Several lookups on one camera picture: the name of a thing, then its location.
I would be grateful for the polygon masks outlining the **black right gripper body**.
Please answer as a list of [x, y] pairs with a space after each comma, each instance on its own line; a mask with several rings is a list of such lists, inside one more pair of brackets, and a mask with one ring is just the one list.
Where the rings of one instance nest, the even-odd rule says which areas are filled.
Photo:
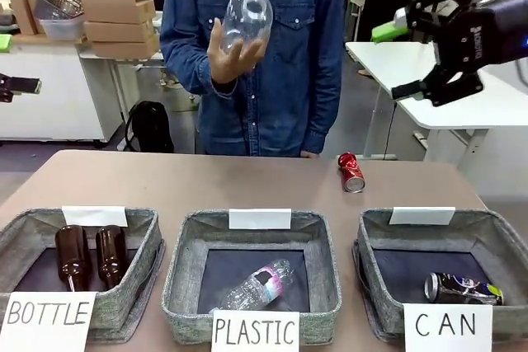
[[478, 0], [448, 19], [435, 38], [436, 64], [477, 71], [527, 56], [527, 0]]

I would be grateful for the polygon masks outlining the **person's right hand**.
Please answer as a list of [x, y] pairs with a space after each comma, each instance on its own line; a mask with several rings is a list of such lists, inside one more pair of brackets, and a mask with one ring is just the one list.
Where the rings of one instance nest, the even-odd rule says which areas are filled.
[[269, 35], [249, 44], [235, 40], [228, 52], [223, 50], [224, 28], [219, 18], [214, 19], [207, 57], [210, 63], [211, 79], [218, 84], [227, 84], [244, 73], [251, 72], [264, 58]]

